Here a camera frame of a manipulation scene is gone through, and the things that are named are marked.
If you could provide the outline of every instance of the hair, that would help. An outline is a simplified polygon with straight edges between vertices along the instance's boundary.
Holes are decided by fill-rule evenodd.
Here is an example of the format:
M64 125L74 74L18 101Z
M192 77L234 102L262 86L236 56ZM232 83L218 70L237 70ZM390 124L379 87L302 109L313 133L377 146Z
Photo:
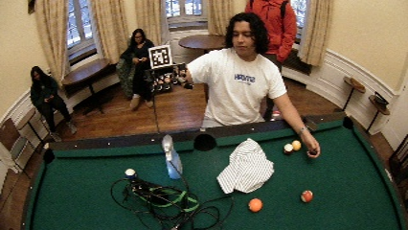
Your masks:
M256 40L256 51L258 54L262 54L268 51L269 45L268 28L261 17L253 12L241 12L232 18L226 34L226 48L234 47L234 27L236 23L242 21L246 21L250 24L250 29Z
M141 33L141 43L145 42L145 33L144 30L141 28L137 28L133 33L132 33L132 39L131 39L131 46L137 46L137 41L136 41L136 35L137 33Z
M40 80L35 80L35 73L40 74ZM39 66L35 66L31 68L31 80L34 81L34 89L40 92L42 91L42 85L46 87L51 87L51 76L47 75L47 73L43 71L43 69Z

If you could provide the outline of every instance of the red jacket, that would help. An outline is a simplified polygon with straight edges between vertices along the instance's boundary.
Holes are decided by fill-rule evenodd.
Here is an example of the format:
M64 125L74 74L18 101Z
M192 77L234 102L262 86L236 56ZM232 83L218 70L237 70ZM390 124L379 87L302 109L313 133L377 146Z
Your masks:
M245 8L246 12L260 15L266 23L268 54L276 54L280 62L284 62L292 53L298 32L297 15L290 3L286 5L284 20L281 18L282 2L284 0L254 0L253 8L250 1Z

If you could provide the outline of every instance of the pool table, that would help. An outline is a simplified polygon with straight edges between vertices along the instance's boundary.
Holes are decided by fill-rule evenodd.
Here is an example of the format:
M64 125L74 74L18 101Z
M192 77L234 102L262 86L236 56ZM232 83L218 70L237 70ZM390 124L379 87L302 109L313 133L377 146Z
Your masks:
M218 229L407 229L390 174L354 120L345 113L305 119L315 125L322 146L317 159L307 157L305 146L284 153L284 146L298 139L284 121L50 143L24 228L172 229L176 220L161 225L151 214L135 212L147 210L141 199L124 200L131 183L125 171L135 169L143 181L189 191L200 207L217 207L218 218L205 214L191 218L197 228L222 221ZM169 178L161 146L167 134L173 137L188 186ZM217 176L248 138L260 143L274 174L254 192L225 195ZM300 197L305 190L314 194L309 203ZM256 197L265 205L258 213L249 210ZM175 229L191 226L188 222Z

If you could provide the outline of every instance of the white t-shirt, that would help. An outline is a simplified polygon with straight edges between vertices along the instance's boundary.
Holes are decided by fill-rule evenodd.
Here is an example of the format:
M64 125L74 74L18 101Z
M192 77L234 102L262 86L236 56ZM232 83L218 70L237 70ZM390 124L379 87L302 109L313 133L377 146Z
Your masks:
M262 122L261 102L288 90L278 67L262 55L242 60L233 48L212 51L188 65L195 83L206 83L205 116L225 126Z

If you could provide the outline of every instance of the curtain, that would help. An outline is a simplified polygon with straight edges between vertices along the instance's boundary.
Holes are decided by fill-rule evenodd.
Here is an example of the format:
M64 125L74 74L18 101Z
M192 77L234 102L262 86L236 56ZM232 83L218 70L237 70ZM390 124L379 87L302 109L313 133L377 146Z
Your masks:
M121 53L128 48L128 24L123 0L94 0L92 19L96 25L96 42L103 52L103 57L111 63L119 62Z
M50 70L60 82L70 71L67 53L68 1L38 0L36 21Z
M208 31L212 35L226 35L230 19L234 16L233 0L208 0Z
M139 27L155 45L164 44L167 40L163 41L163 32L169 30L168 21L164 21L167 2L163 0L139 0L136 2Z
M298 56L304 62L321 65L326 55L333 0L307 0L307 16Z

